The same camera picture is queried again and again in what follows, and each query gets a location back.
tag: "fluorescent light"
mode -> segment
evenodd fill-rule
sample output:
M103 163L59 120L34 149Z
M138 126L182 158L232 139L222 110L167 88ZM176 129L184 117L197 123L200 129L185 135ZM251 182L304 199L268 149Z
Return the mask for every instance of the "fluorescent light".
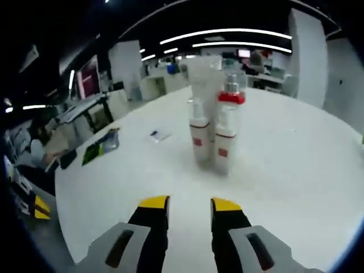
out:
M4 103L5 103L7 106L11 106L11 101L10 101L8 98L4 98Z
M177 51L178 50L178 48L171 48L171 49L169 49L169 50L165 50L164 51L164 54L167 54L167 53L171 53L171 52L175 52L175 51Z
M328 39L330 36L339 33L341 31L341 28L338 28L337 30L334 30L333 32L330 32L329 34L326 35L326 39Z
M253 33L260 33L260 34L268 34L268 35L278 36L278 37L286 38L286 39L289 39L289 40L292 39L292 36L277 33L277 32L273 32L273 31L267 31L267 30L253 30L253 29L250 29L250 28L221 28L219 30L204 30L204 31L197 31L197 32L189 33L189 34L180 35L180 36L177 36L177 37L174 37L174 38L163 40L159 44L166 44L166 43L169 43L169 42L172 42L172 41L175 41L175 40L179 40L179 39L183 39L183 38L187 38L187 37L192 37L192 36L197 36L197 35L220 33L220 32L253 32Z
M146 61L146 60L149 60L149 59L154 58L154 57L155 57L155 54L149 55L149 56L143 58L142 61Z
M252 46L252 47L266 47L275 50L280 50L283 52L292 53L292 50L283 47L276 47L274 45L268 44L258 44L258 43L248 43L248 42L212 42L212 43L202 43L193 44L192 47L206 47L206 46Z
M36 108L46 108L45 105L28 105L23 106L23 110L36 109Z
M72 84L73 84L73 77L75 76L75 71L72 70L71 71L71 75L69 75L69 84L68 84L68 89L72 89Z

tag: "booklet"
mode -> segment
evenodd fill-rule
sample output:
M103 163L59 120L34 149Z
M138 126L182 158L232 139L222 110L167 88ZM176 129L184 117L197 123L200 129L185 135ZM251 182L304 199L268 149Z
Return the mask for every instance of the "booklet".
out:
M105 155L119 147L119 128L110 129L101 139L87 147L82 166L95 158Z

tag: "white table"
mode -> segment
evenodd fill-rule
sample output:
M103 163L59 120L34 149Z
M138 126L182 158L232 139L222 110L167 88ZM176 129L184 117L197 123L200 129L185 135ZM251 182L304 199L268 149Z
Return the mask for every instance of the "white table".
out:
M361 136L339 119L303 102L247 89L231 175L194 163L184 88L112 123L84 143L77 159L56 171L56 201L64 239L78 263L88 246L139 200L171 195L169 245L163 272L216 272L211 251L210 198L240 204L292 247L306 267L328 270L364 215ZM84 151L111 127L121 127L120 147L81 166ZM172 135L161 143L155 129Z
M258 80L271 81L271 82L274 82L276 84L282 84L282 83L284 83L284 79L282 79L282 78L277 78L277 77L273 77L273 76L265 75L265 74L247 75L247 76L249 78L256 78Z
M92 95L84 100L77 101L74 106L72 106L69 110L65 113L62 113L58 116L59 123L71 123L80 115L84 114L87 110L91 107L94 107L102 99L107 97L106 94L100 93Z

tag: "white wall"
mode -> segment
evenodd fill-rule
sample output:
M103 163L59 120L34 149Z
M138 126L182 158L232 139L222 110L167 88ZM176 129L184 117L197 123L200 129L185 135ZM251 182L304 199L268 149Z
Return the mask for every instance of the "white wall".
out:
M246 49L243 47L207 47L201 50L201 55L221 55L223 52L236 53L238 49ZM272 66L283 70L287 70L290 62L290 56L280 52L272 52Z
M128 98L131 95L133 81L140 81L142 57L139 51L138 40L117 43L109 50L113 83L123 81Z
M364 66L347 39L327 42L329 81L324 109L364 133Z
M328 54L321 21L292 9L289 15L292 36L290 74L298 78L297 99L322 108L328 83Z

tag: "red label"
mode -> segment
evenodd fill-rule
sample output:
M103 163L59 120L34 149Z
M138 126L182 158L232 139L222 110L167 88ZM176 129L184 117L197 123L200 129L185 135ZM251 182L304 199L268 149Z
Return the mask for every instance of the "red label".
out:
M219 149L218 149L218 155L219 155L219 156L223 156L223 157L227 158L227 156L228 156L228 151L227 151L227 150L225 150L225 149L221 149L221 148L219 148Z
M198 138L193 138L193 144L196 146L202 146L202 140Z

